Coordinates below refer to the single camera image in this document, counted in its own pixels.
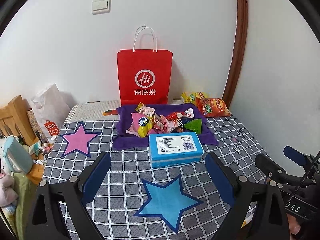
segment light switch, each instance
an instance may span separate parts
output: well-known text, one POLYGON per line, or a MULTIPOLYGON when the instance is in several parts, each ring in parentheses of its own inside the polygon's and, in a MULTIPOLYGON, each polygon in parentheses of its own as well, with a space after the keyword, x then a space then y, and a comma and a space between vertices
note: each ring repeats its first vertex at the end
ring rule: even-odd
POLYGON ((92 0, 92 14, 106 13, 110 11, 110 0, 92 0))

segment white plastic bag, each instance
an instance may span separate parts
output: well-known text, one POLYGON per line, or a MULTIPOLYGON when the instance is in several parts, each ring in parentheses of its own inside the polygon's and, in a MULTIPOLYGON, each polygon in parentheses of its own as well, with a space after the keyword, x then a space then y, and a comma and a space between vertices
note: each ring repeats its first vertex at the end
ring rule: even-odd
POLYGON ((29 103, 41 130, 52 143, 51 137, 59 134, 62 123, 70 112, 69 106, 63 100, 56 84, 32 97, 29 103))

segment table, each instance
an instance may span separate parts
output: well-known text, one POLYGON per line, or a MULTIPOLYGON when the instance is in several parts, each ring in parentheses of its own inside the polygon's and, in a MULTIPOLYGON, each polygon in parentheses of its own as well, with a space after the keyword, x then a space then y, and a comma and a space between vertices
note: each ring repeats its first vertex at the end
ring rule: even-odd
MULTIPOLYGON (((39 141, 39 139, 36 138, 33 143, 36 143, 38 141, 39 141)), ((31 157, 33 160, 37 159, 36 154, 32 154, 31 157)), ((42 154, 39 154, 38 157, 39 157, 39 160, 43 160, 42 154)), ((43 172, 44 172, 44 165, 39 165, 39 164, 33 163, 31 170, 29 171, 29 173, 26 176, 28 179, 31 180, 32 183, 39 185, 39 183, 42 179, 42 176, 43 176, 43 172)))
MULTIPOLYGON (((111 155, 111 168, 87 210, 97 228, 106 239, 211 239, 223 222, 229 205, 221 200, 210 179, 204 161, 166 168, 150 167, 148 148, 137 147, 123 151, 113 148, 117 120, 86 121, 88 132, 102 132, 90 143, 92 158, 78 152, 60 158, 66 142, 58 136, 44 169, 43 179, 50 183, 67 180, 79 175, 90 165, 99 152, 111 155), (183 213, 178 234, 175 234, 160 218, 135 217, 133 214, 148 198, 141 179, 165 185, 181 174, 184 192, 204 203, 183 213)), ((60 133, 72 133, 79 122, 63 124, 60 133)), ((257 154, 266 152, 235 116, 208 118, 208 128, 219 145, 205 145, 205 154, 214 151, 236 175, 244 175, 252 182, 264 183, 265 175, 254 165, 257 154)), ((60 203, 63 217, 73 239, 78 239, 65 203, 60 203)), ((251 203, 247 216, 254 211, 251 203)))

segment blue tissue box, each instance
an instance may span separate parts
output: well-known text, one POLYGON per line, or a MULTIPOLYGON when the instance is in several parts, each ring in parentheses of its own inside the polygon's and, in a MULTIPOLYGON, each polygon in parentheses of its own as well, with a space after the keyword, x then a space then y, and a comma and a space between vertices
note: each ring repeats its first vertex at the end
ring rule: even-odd
POLYGON ((149 152, 153 168, 198 162, 204 150, 195 132, 150 134, 149 152))

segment purple towel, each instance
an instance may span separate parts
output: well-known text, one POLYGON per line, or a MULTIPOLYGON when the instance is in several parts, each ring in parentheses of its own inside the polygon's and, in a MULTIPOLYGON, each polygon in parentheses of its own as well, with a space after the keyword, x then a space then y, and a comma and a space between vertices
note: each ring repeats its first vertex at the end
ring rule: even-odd
MULTIPOLYGON (((158 115, 167 116, 172 112, 176 111, 186 111, 189 108, 193 108, 193 113, 195 119, 202 119, 202 131, 201 134, 198 134, 201 143, 218 145, 217 140, 215 139, 212 132, 207 128, 207 119, 203 117, 198 108, 193 104, 183 104, 183 105, 147 105, 156 110, 158 115)), ((131 113, 135 113, 135 108, 137 105, 126 105, 117 108, 118 113, 120 114, 120 121, 117 124, 118 135, 113 139, 113 147, 115 150, 125 150, 134 147, 147 147, 149 146, 148 137, 139 138, 133 134, 125 133, 128 130, 132 123, 131 113)))

